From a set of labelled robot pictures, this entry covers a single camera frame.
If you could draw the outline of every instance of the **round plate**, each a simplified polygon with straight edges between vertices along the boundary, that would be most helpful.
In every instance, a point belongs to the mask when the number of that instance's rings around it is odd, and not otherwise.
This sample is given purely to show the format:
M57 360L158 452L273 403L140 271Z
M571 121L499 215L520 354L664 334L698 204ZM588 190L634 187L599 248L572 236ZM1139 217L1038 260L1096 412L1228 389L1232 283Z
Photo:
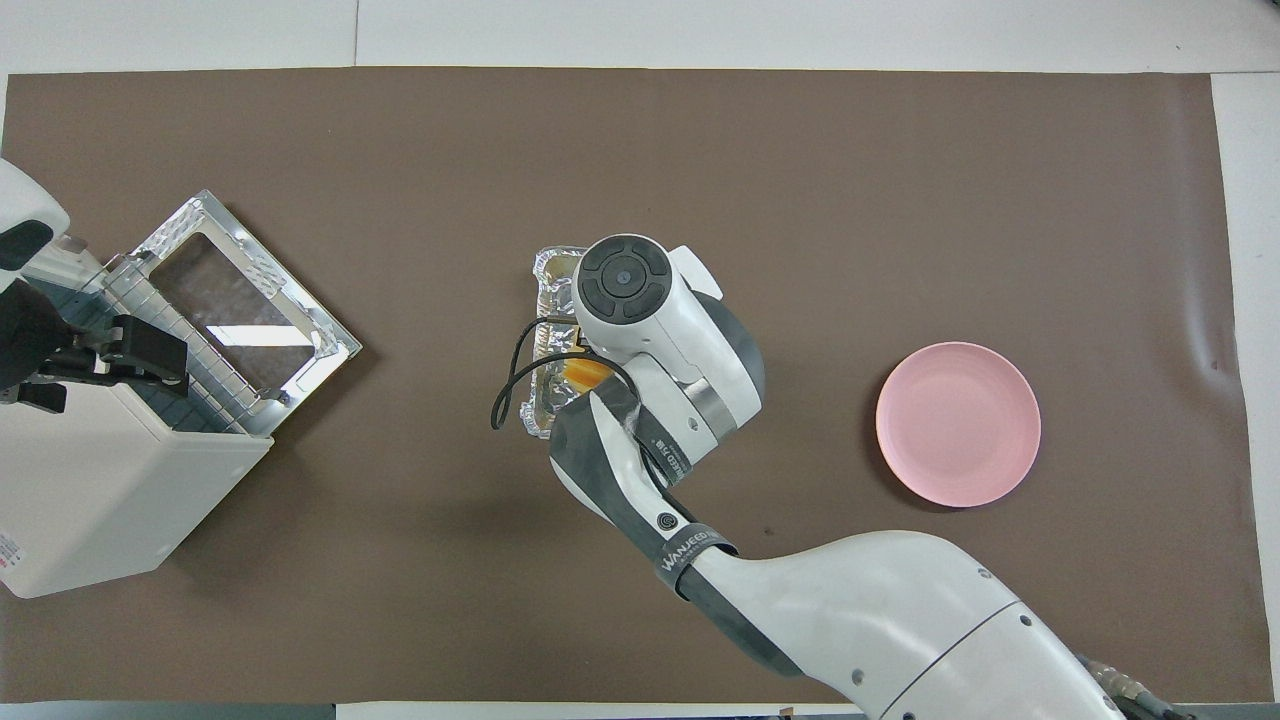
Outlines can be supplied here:
M1027 477L1039 451L1039 405L998 352L969 342L916 350L890 373L876 406L881 452L925 500L973 507Z

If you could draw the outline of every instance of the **brown table mat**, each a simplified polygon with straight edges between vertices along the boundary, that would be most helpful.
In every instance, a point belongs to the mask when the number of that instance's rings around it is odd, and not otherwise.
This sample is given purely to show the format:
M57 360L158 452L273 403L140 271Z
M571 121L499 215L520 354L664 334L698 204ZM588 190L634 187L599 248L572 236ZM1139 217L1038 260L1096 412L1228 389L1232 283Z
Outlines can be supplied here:
M756 667L486 414L547 245L689 243L765 409L678 489L748 557L946 537L1171 700L1271 697L1203 76L14 76L4 156L100 256L209 187L367 346L155 573L0 597L0 700L836 701ZM945 340L1036 389L987 507L872 428Z

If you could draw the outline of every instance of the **orange food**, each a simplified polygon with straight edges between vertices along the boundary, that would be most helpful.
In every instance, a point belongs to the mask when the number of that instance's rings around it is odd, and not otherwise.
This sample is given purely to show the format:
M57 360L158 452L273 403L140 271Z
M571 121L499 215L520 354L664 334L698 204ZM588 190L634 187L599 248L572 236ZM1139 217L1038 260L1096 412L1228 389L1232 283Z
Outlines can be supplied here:
M612 374L613 370L591 360L572 359L564 361L564 379L579 395L588 393Z

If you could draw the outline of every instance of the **gray strap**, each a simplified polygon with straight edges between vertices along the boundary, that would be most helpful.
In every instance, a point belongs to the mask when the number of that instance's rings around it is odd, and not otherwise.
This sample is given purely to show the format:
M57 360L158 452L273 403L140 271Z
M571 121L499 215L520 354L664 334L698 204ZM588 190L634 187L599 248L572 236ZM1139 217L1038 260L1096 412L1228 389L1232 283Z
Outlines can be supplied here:
M662 546L662 552L654 562L654 569L658 571L658 577L662 578L662 582L667 583L667 587L671 588L672 592L680 594L680 589L676 587L680 583L680 575L685 573L685 569L692 565L694 559L701 555L704 550L716 546L723 547L728 552L737 555L737 548L733 547L731 542L724 539L724 536L701 523L690 523L681 528L680 532L671 536L667 544Z

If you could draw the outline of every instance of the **sticker label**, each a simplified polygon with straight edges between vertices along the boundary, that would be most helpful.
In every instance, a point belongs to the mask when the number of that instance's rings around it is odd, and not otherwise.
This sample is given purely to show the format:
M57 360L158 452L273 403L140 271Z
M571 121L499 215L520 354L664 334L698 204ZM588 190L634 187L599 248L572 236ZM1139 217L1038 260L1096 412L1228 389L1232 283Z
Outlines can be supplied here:
M8 575L22 562L26 553L8 533L0 530L0 575Z

